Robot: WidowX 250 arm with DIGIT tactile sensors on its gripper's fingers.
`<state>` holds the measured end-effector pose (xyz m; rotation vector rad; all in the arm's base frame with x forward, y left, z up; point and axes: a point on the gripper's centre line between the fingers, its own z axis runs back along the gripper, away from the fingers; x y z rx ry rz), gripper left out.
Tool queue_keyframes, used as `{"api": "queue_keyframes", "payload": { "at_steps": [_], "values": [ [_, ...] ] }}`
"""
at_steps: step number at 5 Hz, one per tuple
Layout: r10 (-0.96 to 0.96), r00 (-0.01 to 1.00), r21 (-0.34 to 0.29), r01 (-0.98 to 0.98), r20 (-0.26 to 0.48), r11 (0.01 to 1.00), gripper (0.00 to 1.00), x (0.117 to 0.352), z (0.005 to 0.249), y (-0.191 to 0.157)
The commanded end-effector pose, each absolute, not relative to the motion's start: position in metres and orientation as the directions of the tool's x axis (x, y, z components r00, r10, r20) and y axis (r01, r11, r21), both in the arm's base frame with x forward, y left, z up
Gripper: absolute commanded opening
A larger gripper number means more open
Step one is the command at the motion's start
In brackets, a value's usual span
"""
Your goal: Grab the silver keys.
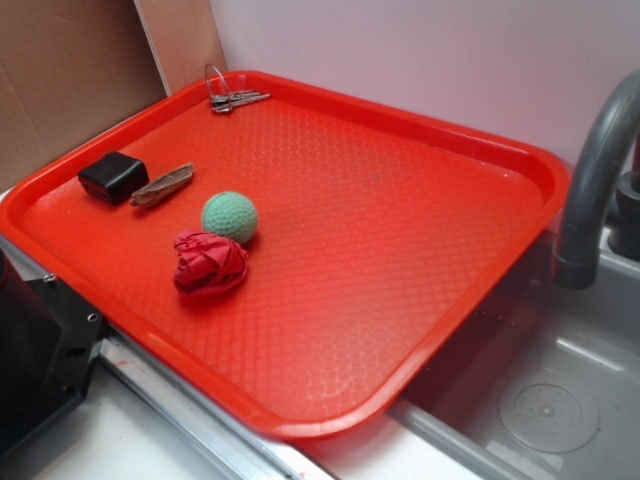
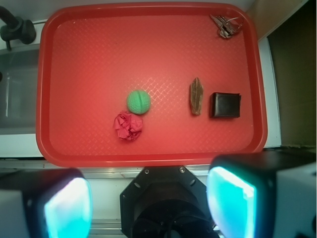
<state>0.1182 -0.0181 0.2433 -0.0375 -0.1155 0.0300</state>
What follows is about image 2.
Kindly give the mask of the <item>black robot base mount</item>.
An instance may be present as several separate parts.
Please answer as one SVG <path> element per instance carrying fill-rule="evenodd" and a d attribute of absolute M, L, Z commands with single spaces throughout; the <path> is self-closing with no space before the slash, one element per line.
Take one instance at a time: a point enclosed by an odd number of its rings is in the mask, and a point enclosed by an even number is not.
<path fill-rule="evenodd" d="M 128 238 L 217 238 L 207 187 L 184 166 L 145 167 L 120 194 Z"/>

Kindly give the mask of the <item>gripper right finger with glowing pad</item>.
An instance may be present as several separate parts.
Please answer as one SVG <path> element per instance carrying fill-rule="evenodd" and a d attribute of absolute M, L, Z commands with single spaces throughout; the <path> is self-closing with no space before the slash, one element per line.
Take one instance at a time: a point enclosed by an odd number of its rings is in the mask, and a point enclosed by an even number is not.
<path fill-rule="evenodd" d="M 314 238 L 317 159 L 308 151 L 217 156 L 207 176 L 211 216 L 227 238 Z"/>

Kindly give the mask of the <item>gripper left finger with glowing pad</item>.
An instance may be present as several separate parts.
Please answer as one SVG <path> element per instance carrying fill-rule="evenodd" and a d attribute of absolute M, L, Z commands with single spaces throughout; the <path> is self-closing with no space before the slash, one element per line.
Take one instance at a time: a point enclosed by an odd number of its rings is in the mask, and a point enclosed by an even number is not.
<path fill-rule="evenodd" d="M 0 173 L 2 238 L 86 238 L 92 212 L 91 187 L 78 169 Z"/>

